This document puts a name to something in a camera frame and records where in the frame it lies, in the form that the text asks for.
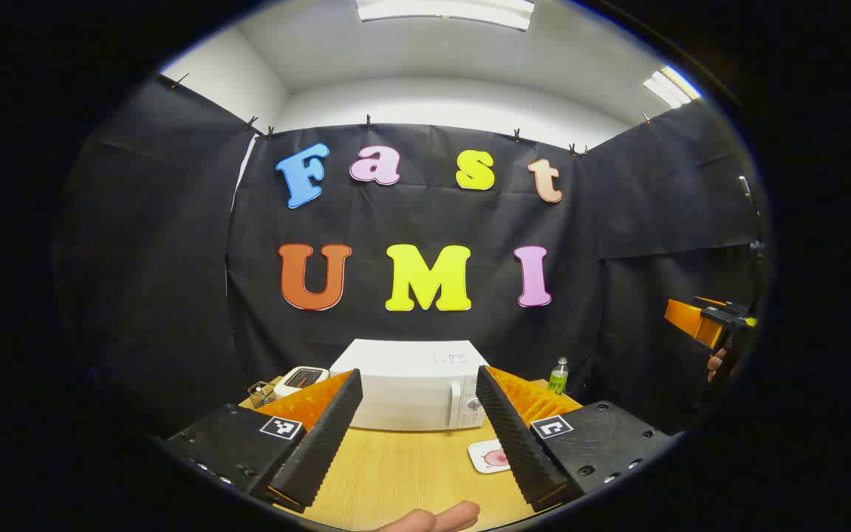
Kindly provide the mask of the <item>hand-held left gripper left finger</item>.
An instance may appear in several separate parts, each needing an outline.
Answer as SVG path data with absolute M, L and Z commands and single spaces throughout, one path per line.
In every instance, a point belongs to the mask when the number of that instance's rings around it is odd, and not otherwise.
M 162 445 L 234 491 L 301 513 L 362 400 L 361 373 L 351 369 L 259 409 L 220 406 Z

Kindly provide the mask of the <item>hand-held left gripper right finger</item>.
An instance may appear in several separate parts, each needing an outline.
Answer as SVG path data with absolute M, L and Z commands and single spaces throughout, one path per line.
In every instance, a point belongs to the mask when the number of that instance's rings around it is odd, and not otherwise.
M 477 370 L 476 394 L 534 511 L 608 491 L 664 457 L 681 437 L 610 401 L 580 406 L 490 366 Z

